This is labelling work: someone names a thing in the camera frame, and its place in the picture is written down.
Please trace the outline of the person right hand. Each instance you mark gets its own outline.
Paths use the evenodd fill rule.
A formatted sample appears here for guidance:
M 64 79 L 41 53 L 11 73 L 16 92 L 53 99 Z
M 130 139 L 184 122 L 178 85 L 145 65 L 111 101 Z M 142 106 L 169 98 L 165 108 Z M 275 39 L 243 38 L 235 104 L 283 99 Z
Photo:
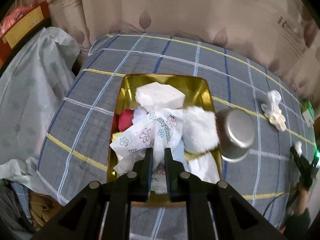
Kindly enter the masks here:
M 300 216 L 305 212 L 307 208 L 308 201 L 310 198 L 310 191 L 306 190 L 305 187 L 301 186 L 297 188 L 297 193 L 298 196 L 289 206 L 289 214 Z

